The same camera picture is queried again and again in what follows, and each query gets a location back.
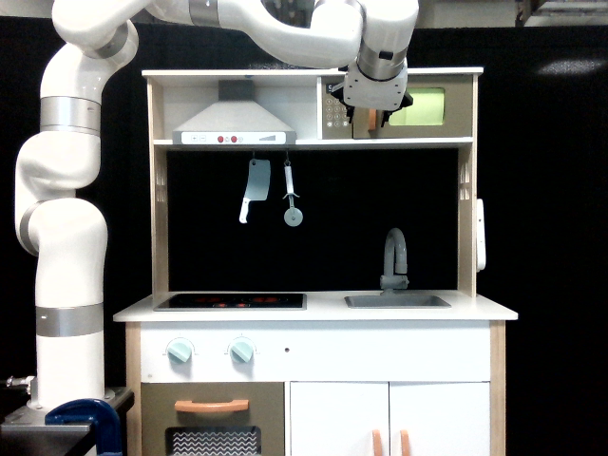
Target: gray faucet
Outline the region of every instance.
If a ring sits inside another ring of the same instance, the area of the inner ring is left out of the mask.
[[[399,228],[393,228],[384,244],[384,274],[380,277],[380,288],[384,290],[382,295],[392,294],[394,290],[405,290],[409,284],[407,272],[406,239]]]

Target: zigzag pattern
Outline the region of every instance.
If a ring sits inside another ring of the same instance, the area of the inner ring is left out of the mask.
[[[255,432],[176,432],[172,456],[259,456]]]

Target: range hood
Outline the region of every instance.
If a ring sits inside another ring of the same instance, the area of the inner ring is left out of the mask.
[[[254,82],[219,81],[218,101],[173,130],[173,144],[295,144],[295,131],[254,101]]]

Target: black background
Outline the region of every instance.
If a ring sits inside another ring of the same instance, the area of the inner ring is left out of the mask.
[[[104,91],[100,176],[79,191],[100,208],[109,229],[108,385],[124,384],[124,326],[112,315],[151,290],[141,70],[276,64],[238,32],[161,25],[138,25],[138,31],[138,56]],[[408,52],[411,67],[484,67],[478,190],[488,265],[478,275],[478,292],[520,314],[507,324],[509,455],[606,452],[606,377],[600,373],[606,364],[608,66],[589,74],[539,70],[562,59],[608,62],[607,38],[608,28],[416,30]],[[49,20],[0,18],[0,379],[35,373],[36,260],[13,233],[13,170],[19,148],[39,131],[40,81],[62,45]],[[182,180],[170,189],[171,198],[190,193],[200,201],[190,219],[179,204],[172,208],[174,288],[377,288],[384,236],[393,225],[406,233],[412,288],[455,286],[453,151],[293,154],[295,191],[302,195],[296,205],[304,213],[295,229],[282,221],[283,156],[268,153],[272,200],[252,204],[251,231],[237,223],[247,154],[231,162],[174,155],[170,172]],[[207,166],[218,172],[210,174]],[[379,173],[387,169],[383,179]],[[429,210],[430,203],[439,209]],[[395,205],[405,217],[382,210]],[[421,221],[422,215],[428,219]],[[177,233],[188,223],[197,250],[180,246]],[[238,238],[215,237],[224,230]],[[216,253],[209,257],[213,243]]]

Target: pizza cutter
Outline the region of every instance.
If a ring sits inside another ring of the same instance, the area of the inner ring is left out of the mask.
[[[292,177],[292,167],[289,160],[285,161],[285,183],[287,195],[283,199],[285,200],[289,197],[289,209],[285,211],[283,219],[289,226],[297,226],[302,222],[304,216],[302,216],[302,211],[294,206],[294,197],[300,197],[294,193],[294,178]]]

